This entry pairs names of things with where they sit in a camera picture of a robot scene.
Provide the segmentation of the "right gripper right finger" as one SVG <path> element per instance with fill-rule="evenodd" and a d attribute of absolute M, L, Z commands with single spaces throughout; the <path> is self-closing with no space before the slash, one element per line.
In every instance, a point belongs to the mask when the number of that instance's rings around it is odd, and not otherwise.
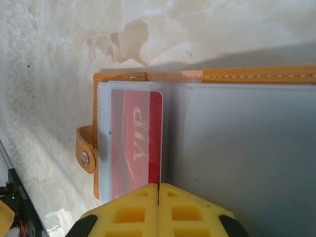
<path fill-rule="evenodd" d="M 161 183 L 159 237 L 248 237 L 233 213 L 176 186 Z"/>

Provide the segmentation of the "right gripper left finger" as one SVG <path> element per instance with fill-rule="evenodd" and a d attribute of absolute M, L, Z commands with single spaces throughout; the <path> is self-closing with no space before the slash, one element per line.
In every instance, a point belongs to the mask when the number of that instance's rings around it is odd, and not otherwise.
<path fill-rule="evenodd" d="M 84 213 L 68 237 L 157 237 L 158 185 L 147 184 Z"/>

